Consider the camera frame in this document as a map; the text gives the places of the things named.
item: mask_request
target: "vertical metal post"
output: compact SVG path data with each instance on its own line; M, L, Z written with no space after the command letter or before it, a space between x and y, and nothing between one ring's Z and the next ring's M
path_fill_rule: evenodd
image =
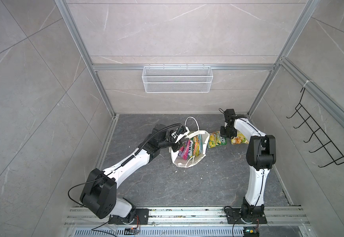
M281 58L285 58L289 52L292 50L294 43L297 41L298 37L302 33L303 29L305 28L307 22L310 20L315 8L317 7L320 0L308 0L305 7L302 10L300 17L298 18L297 23L295 24L293 31L288 37L283 49L281 50L277 60L275 62L274 70L268 74L267 78L265 79L263 85L261 86L258 94L255 97L250 109L248 110L247 114L252 116L256 110L256 107L259 105L261 99L263 98L265 92L267 91L269 85L272 83L273 78L275 77L277 71L280 69Z
M106 108L108 109L110 115L112 116L112 118L115 117L115 112L113 110L113 107L109 101L108 95L106 94L106 91L102 85L101 80L99 79L98 75L96 74L96 72L93 69L93 64L91 61L91 58L89 57L88 51L86 50L86 47L84 45L83 40L81 39L81 36L79 34L79 31L77 30L76 24L72 18L71 12L68 9L67 3L65 2L65 0L55 0L56 5L59 8L59 11L65 21L65 24L67 25L72 38L75 41L75 44L77 46L77 49L79 50L82 59L84 60L86 67L89 71L89 73L91 74L94 83L96 84L97 89L100 92L100 95L103 99L103 102L106 105Z

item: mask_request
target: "robotic arm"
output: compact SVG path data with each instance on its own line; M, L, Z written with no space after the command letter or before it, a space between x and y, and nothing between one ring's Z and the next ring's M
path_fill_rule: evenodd
M221 127L221 136L236 137L237 130L240 130L250 141L246 154L250 165L250 180L241 216L245 223L251 223L264 212L265 182L276 161L275 138L256 129L247 118L237 116L233 109L227 109L224 115L225 126ZM158 156L161 148L170 147L174 152L178 151L188 134L189 129L182 124L167 127L156 125L129 156L103 171L94 169L89 173L80 196L81 203L100 219L111 214L121 217L124 223L131 223L135 216L135 206L125 199L117 198L117 188L128 176Z

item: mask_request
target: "yellow snack bag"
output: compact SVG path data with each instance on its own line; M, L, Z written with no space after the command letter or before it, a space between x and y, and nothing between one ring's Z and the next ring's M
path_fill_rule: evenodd
M245 136L241 132L237 132L237 137L231 139L231 144L249 144L250 142L245 138Z

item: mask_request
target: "black hook rack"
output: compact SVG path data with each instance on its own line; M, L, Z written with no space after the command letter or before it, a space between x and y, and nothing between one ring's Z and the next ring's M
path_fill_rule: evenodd
M342 152L337 148L337 146L333 143L333 141L330 139L330 137L328 137L328 135L326 134L326 132L321 128L321 126L319 126L319 124L317 123L317 121L315 121L315 119L310 115L310 113L309 113L309 112L305 109L305 107L301 104L302 97L303 97L303 93L305 92L305 88L303 87L303 88L301 89L300 92L302 92L301 99L300 99L300 102L298 103L298 105L294 108L294 109L295 109L294 114L293 114L292 116L286 117L286 118L290 119L290 118L292 118L296 113L299 114L299 116L301 116L301 118L303 119L303 122L302 122L298 127L293 127L293 128L297 129L297 128L301 127L303 124L306 124L306 125L310 128L310 130L312 131L312 134L311 134L309 140L303 141L303 142L308 143L308 142L311 140L311 138L312 138L313 136L315 136L315 137L318 139L318 141L321 143L321 147L320 147L320 148L316 149L315 151L309 151L309 152L310 152L310 153L314 153L314 152L318 151L319 149L324 148L324 149L326 150L327 154L328 154L328 155L331 157L331 159L333 160L333 161L331 161L330 163L328 163L328 164L326 164L326 165L323 165L323 166L318 165L318 167L323 168L323 167L326 167L326 166L328 166L328 165L330 165L330 164L332 164L332 163L335 163L336 165L343 164L344 161L339 161L340 159L344 158L344 155L342 154ZM300 109L303 109L304 111L306 111L306 113L309 115L309 117L307 117L307 118L305 119L305 118L302 116L302 114L299 112ZM312 120L313 120L313 121L316 123L316 125L318 126L318 129L316 129L315 131L314 131L313 128L307 123L307 120L308 120L309 118L312 118ZM323 144L323 142L319 139L319 137L318 137L317 134L316 134L316 132L318 132L318 131L322 131L322 132L326 135L326 137L329 139L329 142ZM327 148L325 147L326 145L329 145L329 144L332 144L332 145L337 149L337 151L338 151L338 152L340 153L340 155L341 155L340 158L334 159L334 158L332 157L332 155L330 154L330 152L329 152L329 151L327 150Z

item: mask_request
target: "black mounting plate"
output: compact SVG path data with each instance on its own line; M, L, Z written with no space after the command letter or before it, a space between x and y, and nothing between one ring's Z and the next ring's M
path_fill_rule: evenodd
M137 208L135 210L135 215L139 216L139 222L141 225L147 225L148 223L148 217L149 217L149 209L145 209L145 208ZM109 219L108 224L116 224L116 225L125 225L122 221L121 221L121 217L119 216L113 216L111 219ZM135 224L136 225L136 218L134 219L134 221L132 221L131 225Z
M225 208L226 218L228 224L244 224L241 220L241 209L240 208ZM247 217L248 220L252 220L250 224L258 224L257 219L259 219L259 224L267 224L267 219L264 214L255 214Z

